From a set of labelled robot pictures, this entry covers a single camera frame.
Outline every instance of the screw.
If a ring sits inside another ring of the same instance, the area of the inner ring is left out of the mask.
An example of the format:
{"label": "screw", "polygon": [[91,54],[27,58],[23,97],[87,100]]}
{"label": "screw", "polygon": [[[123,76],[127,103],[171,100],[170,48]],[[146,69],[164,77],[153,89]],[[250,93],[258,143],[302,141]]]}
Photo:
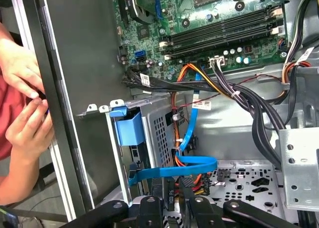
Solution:
{"label": "screw", "polygon": [[195,201],[197,201],[197,202],[203,202],[204,199],[203,199],[202,197],[196,197],[196,198],[195,198]]}
{"label": "screw", "polygon": [[239,207],[239,204],[237,202],[232,202],[232,203],[230,203],[230,206],[232,208],[237,208],[237,207]]}
{"label": "screw", "polygon": [[147,199],[147,201],[148,201],[148,202],[154,202],[155,199],[154,199],[153,197],[150,197],[150,198]]}
{"label": "screw", "polygon": [[286,52],[282,52],[282,53],[280,54],[280,57],[287,57],[287,53],[286,53]]}
{"label": "screw", "polygon": [[113,208],[121,208],[122,207],[122,204],[120,202],[117,202]]}

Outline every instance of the blue plastic tab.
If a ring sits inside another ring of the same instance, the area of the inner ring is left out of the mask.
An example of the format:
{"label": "blue plastic tab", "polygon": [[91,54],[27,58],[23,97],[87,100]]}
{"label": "blue plastic tab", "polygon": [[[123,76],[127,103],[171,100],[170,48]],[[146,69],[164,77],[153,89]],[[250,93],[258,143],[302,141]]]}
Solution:
{"label": "blue plastic tab", "polygon": [[132,119],[115,122],[115,130],[120,146],[137,146],[145,141],[141,112]]}
{"label": "blue plastic tab", "polygon": [[110,117],[125,117],[128,112],[127,107],[116,107],[110,112]]}
{"label": "blue plastic tab", "polygon": [[140,182],[144,179],[203,174],[207,172],[212,172],[217,168],[217,159],[214,157],[178,156],[178,159],[183,163],[195,165],[186,167],[144,169],[137,172],[133,178],[129,179],[129,186],[132,186],[133,184]]}

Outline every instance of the finger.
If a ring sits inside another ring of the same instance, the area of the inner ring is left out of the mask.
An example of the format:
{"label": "finger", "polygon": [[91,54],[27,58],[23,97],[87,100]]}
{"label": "finger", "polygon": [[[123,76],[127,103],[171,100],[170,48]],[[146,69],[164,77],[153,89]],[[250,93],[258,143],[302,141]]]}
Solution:
{"label": "finger", "polygon": [[12,122],[9,129],[16,134],[21,132],[39,104],[41,104],[40,98],[32,100]]}
{"label": "finger", "polygon": [[41,127],[38,129],[36,134],[34,135],[34,139],[37,141],[42,140],[46,136],[50,136],[50,131],[52,129],[52,119],[50,113],[46,116],[44,122]]}
{"label": "finger", "polygon": [[39,76],[41,78],[41,73],[40,73],[40,69],[39,66],[37,65],[37,63],[31,63],[27,66],[31,71],[33,71],[37,76]]}
{"label": "finger", "polygon": [[54,137],[54,129],[53,127],[51,127],[50,131],[48,132],[45,138],[51,142],[53,137]]}
{"label": "finger", "polygon": [[31,69],[21,69],[18,74],[20,78],[24,79],[25,81],[29,82],[36,88],[38,88],[40,91],[44,92],[43,83],[41,76],[38,76],[35,72],[33,72]]}
{"label": "finger", "polygon": [[44,138],[42,137],[42,139],[40,140],[41,144],[43,145],[43,152],[45,152],[49,148],[53,137],[54,137],[54,130],[53,128],[51,128],[49,133],[46,135],[46,137]]}
{"label": "finger", "polygon": [[29,98],[35,99],[39,97],[39,94],[36,91],[30,88],[30,86],[27,85],[25,81],[23,81],[21,78],[19,78],[16,75],[11,76],[8,84]]}
{"label": "finger", "polygon": [[39,129],[43,116],[48,109],[48,102],[43,100],[37,107],[35,112],[30,116],[25,127],[21,131],[20,135],[25,139],[30,139],[34,136],[35,132]]}

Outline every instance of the orange wire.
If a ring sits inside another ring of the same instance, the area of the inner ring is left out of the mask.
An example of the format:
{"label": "orange wire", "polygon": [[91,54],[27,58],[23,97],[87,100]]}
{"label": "orange wire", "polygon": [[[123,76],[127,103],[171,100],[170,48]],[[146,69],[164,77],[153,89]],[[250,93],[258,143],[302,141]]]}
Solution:
{"label": "orange wire", "polygon": [[197,185],[197,183],[200,181],[201,178],[201,174],[199,174],[196,178],[196,180],[194,181],[194,183]]}

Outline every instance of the zip tie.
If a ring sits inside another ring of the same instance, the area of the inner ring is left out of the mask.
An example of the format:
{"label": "zip tie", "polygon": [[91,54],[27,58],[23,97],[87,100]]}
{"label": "zip tie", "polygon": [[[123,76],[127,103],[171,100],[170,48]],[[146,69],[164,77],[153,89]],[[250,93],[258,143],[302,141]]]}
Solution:
{"label": "zip tie", "polygon": [[235,91],[233,94],[230,95],[231,98],[234,98],[235,95],[239,96],[240,91]]}

